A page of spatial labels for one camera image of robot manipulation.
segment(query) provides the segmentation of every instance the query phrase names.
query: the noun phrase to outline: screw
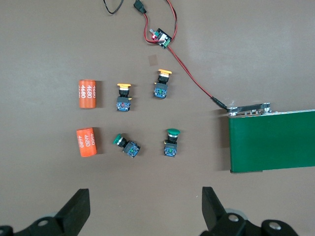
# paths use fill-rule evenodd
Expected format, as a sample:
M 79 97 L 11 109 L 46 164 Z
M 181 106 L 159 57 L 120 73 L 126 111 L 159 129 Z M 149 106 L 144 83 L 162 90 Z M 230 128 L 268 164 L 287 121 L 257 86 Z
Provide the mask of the screw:
M 48 220 L 42 220 L 38 223 L 38 226 L 44 226 L 44 225 L 47 225 L 48 224 Z
M 229 219 L 230 221 L 233 221 L 233 222 L 239 221 L 239 219 L 238 219 L 238 217 L 237 217 L 236 215 L 229 215 L 229 216 L 228 216 L 228 219 Z
M 281 226 L 277 222 L 270 222 L 269 227 L 274 230 L 280 230 Z

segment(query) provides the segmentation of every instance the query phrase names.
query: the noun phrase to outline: black connector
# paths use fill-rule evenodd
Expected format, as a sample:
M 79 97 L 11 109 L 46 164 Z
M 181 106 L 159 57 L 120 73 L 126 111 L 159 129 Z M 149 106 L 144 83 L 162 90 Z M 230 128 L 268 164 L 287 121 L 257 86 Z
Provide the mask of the black connector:
M 144 5 L 142 4 L 142 2 L 140 0 L 136 0 L 136 2 L 134 3 L 133 6 L 142 14 L 147 12 L 146 9 L 144 9 Z
M 227 106 L 225 106 L 224 103 L 222 103 L 221 101 L 217 100 L 215 97 L 211 97 L 211 99 L 221 108 L 227 110 Z

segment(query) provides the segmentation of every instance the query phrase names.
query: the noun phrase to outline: orange battery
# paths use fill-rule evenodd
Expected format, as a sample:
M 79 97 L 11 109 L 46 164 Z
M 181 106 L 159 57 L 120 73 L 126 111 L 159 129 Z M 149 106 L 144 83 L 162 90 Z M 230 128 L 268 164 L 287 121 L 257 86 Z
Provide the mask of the orange battery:
M 77 137 L 82 157 L 93 156 L 97 153 L 93 128 L 78 129 Z
M 80 108 L 96 107 L 96 82 L 95 80 L 79 81 L 79 106 Z

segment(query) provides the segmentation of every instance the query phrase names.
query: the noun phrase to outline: small tape piece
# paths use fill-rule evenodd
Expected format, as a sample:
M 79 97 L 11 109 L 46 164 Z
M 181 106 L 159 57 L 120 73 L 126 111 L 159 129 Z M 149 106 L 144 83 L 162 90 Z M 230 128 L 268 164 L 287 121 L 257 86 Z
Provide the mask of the small tape piece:
M 148 56 L 150 66 L 158 65 L 158 57 L 156 54 Z

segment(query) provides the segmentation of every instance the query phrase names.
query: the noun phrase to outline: red wire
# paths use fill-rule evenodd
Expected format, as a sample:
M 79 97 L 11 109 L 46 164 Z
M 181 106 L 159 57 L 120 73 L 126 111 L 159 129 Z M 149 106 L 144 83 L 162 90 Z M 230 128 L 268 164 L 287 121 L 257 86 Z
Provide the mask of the red wire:
M 176 58 L 176 60 L 178 61 L 178 63 L 182 66 L 182 68 L 186 71 L 186 73 L 189 75 L 189 77 L 195 82 L 195 84 L 202 89 L 202 91 L 204 91 L 209 97 L 213 97 L 209 92 L 207 92 L 206 89 L 204 89 L 197 81 L 196 79 L 192 76 L 192 74 L 190 73 L 190 71 L 188 70 L 188 68 L 185 66 L 185 64 L 182 62 L 182 60 L 179 59 L 179 57 L 175 54 L 175 52 L 173 51 L 173 49 L 168 46 L 167 47 L 168 50 L 173 54 L 173 56 Z
M 174 20 L 175 20 L 175 29 L 174 29 L 174 34 L 173 34 L 173 37 L 172 37 L 172 41 L 173 41 L 175 39 L 175 36 L 176 36 L 176 33 L 177 33 L 177 15 L 175 13 L 175 9 L 174 9 L 173 5 L 171 4 L 171 2 L 169 0 L 166 0 L 166 1 L 171 7 L 171 10 L 172 10 L 172 13 L 173 13 L 173 16 L 174 16 Z
M 148 38 L 147 38 L 147 28 L 148 28 L 148 23 L 149 23 L 149 20 L 148 20 L 148 17 L 147 17 L 147 15 L 144 13 L 143 14 L 144 15 L 144 17 L 146 18 L 146 26 L 144 27 L 144 31 L 143 31 L 143 36 L 144 36 L 144 39 L 148 42 L 148 43 L 155 43 L 155 44 L 157 44 L 157 43 L 159 43 L 160 41 L 156 41 L 156 40 L 149 40 Z

